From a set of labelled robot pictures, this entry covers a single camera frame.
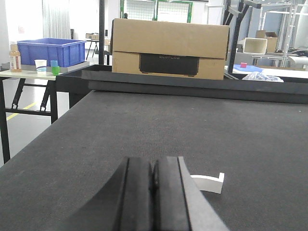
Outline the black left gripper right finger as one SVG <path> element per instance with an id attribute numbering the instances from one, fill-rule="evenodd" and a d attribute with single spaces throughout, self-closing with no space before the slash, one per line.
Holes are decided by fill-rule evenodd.
<path id="1" fill-rule="evenodd" d="M 154 230 L 228 230 L 197 188 L 182 156 L 162 157 L 154 166 Z"/>

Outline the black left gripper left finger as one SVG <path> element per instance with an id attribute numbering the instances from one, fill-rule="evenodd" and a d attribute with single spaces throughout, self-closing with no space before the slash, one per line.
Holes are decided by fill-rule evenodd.
<path id="1" fill-rule="evenodd" d="M 63 231 L 151 231 L 152 168 L 125 157 L 106 184 L 61 224 Z"/>

